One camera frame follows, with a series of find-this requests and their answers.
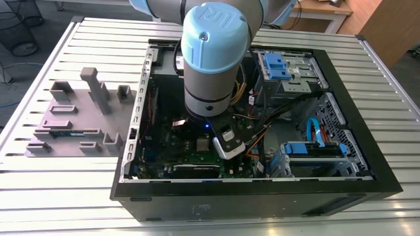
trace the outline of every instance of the black cable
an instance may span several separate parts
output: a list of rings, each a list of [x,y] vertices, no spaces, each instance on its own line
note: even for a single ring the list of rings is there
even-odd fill
[[[250,53],[250,57],[253,59],[254,65],[257,67],[257,71],[259,74],[259,78],[261,78],[261,87],[262,87],[262,98],[263,98],[263,109],[262,109],[262,113],[261,113],[261,120],[265,119],[265,113],[266,113],[266,90],[265,90],[265,80],[263,80],[263,74],[262,74],[262,69],[258,63],[258,59],[257,59],[257,55],[253,53],[251,48],[249,47],[249,53]]]
[[[178,39],[174,49],[173,49],[173,62],[171,62],[173,70],[178,76],[183,76],[183,72],[175,68],[175,54],[177,54],[177,50],[181,44],[181,40],[182,40],[182,37]]]
[[[265,176],[265,174],[266,174],[266,157],[265,157],[265,151],[263,151],[263,137],[257,142],[255,148],[257,148],[258,162],[261,163],[261,165],[263,167],[262,176]]]
[[[5,81],[5,71],[3,71],[3,66],[1,62],[0,62],[0,66],[1,66],[1,73],[2,73],[2,82],[6,86],[10,86],[13,84],[13,80],[10,80],[9,82]]]
[[[179,17],[181,17],[181,24],[183,24],[183,19],[185,19],[185,4],[186,0],[181,0],[179,2]]]
[[[299,1],[297,1],[297,5],[298,5],[297,17],[295,17],[294,20],[293,20],[291,26],[290,26],[287,29],[285,29],[285,30],[293,29],[294,26],[295,26],[295,25],[298,24],[298,22],[299,22],[299,18],[301,18],[301,3],[299,3]]]
[[[181,18],[181,24],[183,24],[183,19],[185,19],[185,4],[186,4],[186,0],[179,0],[179,10],[178,10],[178,15],[179,15],[179,18]],[[171,66],[173,66],[173,71],[175,72],[175,74],[178,76],[183,76],[183,72],[179,71],[177,68],[175,68],[175,54],[177,54],[177,49],[179,47],[179,44],[181,44],[181,40],[182,40],[182,37],[179,37],[177,43],[175,43],[175,46],[174,46],[174,49],[173,49],[173,62],[171,62]]]
[[[270,23],[267,23],[266,21],[263,21],[263,24],[262,24],[262,25],[270,27],[273,30],[281,30],[279,26],[277,26],[277,25],[274,25],[274,24],[270,24]]]
[[[267,124],[273,119],[275,119],[278,117],[278,115],[283,114],[285,112],[287,112],[293,106],[295,105],[295,103],[303,101],[305,99],[309,98],[314,98],[318,97],[321,95],[323,95],[325,92],[323,91],[318,91],[310,94],[302,94],[298,97],[293,98],[291,101],[289,101],[285,105],[282,105],[281,107],[278,107],[266,117],[263,124]]]

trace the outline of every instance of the aluminum work table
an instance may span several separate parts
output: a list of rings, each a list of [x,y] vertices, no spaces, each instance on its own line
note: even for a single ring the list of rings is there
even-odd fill
[[[403,188],[382,201],[329,217],[139,224],[109,200],[117,157],[23,156],[51,99],[53,81],[86,89],[79,70],[95,67],[107,89],[127,85],[137,90],[147,39],[179,36],[181,27],[169,23],[83,18],[69,24],[0,134],[0,234],[418,235],[420,111],[366,42],[350,35],[262,29],[253,44],[327,52]]]

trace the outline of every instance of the yellow wire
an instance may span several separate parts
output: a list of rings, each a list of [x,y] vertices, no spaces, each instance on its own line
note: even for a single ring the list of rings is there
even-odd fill
[[[257,140],[254,141],[254,143],[251,144],[250,148],[246,151],[245,156],[247,157],[255,157],[254,155],[250,155],[249,152],[251,150],[251,148],[254,147],[255,143],[261,140],[261,138],[263,137],[263,135],[266,134],[267,128],[265,129],[263,133],[259,135],[259,137],[257,138]]]
[[[234,93],[234,96],[230,98],[230,102],[235,99],[235,96],[237,96],[237,93],[238,93],[238,89],[239,89],[237,81],[234,81],[234,85],[235,85],[235,93]]]

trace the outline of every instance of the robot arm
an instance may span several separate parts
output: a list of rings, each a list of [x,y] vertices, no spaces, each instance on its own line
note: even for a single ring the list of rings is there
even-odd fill
[[[263,20],[281,25],[297,0],[129,0],[134,9],[182,24],[185,105],[201,117],[229,106],[243,54]]]

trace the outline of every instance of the power supply cable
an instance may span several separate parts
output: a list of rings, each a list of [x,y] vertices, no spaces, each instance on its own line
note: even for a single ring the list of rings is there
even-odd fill
[[[293,98],[291,101],[289,101],[285,105],[282,105],[281,107],[278,107],[269,115],[267,117],[265,118],[263,120],[263,124],[269,123],[273,121],[273,119],[275,119],[278,117],[278,115],[283,114],[285,112],[287,112],[293,106],[303,101],[305,99],[309,99],[309,98],[314,98],[314,97],[319,97],[321,95],[323,95],[325,92],[323,91],[318,91],[318,92],[314,92],[314,93],[310,93],[310,94],[302,94],[299,95],[298,97]]]
[[[178,50],[178,47],[179,47],[179,44],[181,44],[181,40],[182,40],[182,37],[178,39],[178,41],[175,43],[175,46],[174,46],[174,49],[173,49],[173,62],[171,62],[173,71],[175,72],[175,74],[178,76],[183,76],[183,72],[181,70],[178,70],[177,67],[175,67],[175,54],[177,54],[177,50]]]
[[[14,103],[10,103],[10,104],[0,105],[0,108],[14,106],[14,105],[18,104],[18,103],[19,103],[19,101],[18,101],[18,102],[14,102]]]
[[[285,29],[285,30],[290,30],[290,29],[293,29],[294,28],[294,26],[298,24],[298,22],[299,22],[299,18],[301,18],[301,3],[299,3],[299,1],[297,0],[297,5],[298,5],[298,12],[297,12],[297,17],[294,18],[294,20],[293,20],[293,24],[291,24],[291,26],[287,28],[287,29]]]
[[[6,85],[6,86],[10,86],[13,84],[13,80],[9,80],[7,82],[5,81],[5,68],[2,66],[2,63],[0,62],[0,67],[1,67],[1,78],[2,78],[2,83]]]

